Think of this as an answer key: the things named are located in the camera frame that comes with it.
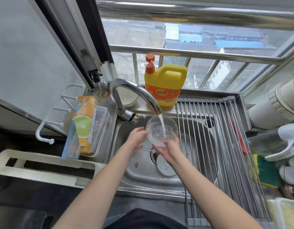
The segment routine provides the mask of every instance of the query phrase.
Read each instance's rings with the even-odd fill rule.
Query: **running water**
[[[163,116],[162,114],[159,115],[161,124],[162,124],[162,129],[163,129],[163,133],[164,133],[164,138],[166,139],[166,130],[165,130],[165,125],[164,125],[164,120],[163,120]]]

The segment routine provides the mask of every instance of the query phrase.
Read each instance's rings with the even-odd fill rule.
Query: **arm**
[[[166,147],[154,146],[172,166],[203,215],[214,229],[262,229],[259,223],[229,196],[204,177],[183,155],[179,139],[164,141]]]
[[[143,146],[144,127],[134,129],[128,140],[114,155],[113,159],[99,172],[66,209],[53,229],[95,228],[100,229],[108,214],[118,185],[130,159]]]

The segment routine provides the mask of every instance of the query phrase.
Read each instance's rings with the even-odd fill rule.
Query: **faucet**
[[[162,113],[161,107],[156,99],[145,88],[129,80],[115,79],[110,83],[110,89],[113,99],[116,103],[117,114],[119,115],[121,120],[129,121],[131,124],[135,125],[139,120],[145,119],[146,116],[139,116],[136,113],[127,110],[122,104],[122,101],[116,89],[117,87],[127,88],[128,90],[133,91],[134,93],[141,96],[149,104],[156,115],[160,115]]]

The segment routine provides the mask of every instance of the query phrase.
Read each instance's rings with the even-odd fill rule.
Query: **bottle label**
[[[167,89],[151,86],[145,83],[146,90],[158,101],[158,102],[176,102],[180,94],[181,89]]]

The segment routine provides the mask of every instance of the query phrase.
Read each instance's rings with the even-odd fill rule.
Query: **faucet handle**
[[[134,117],[132,118],[132,120],[130,120],[130,123],[133,125],[136,125],[139,120],[145,119],[145,118],[146,118],[145,115],[139,116],[139,115],[135,114]]]

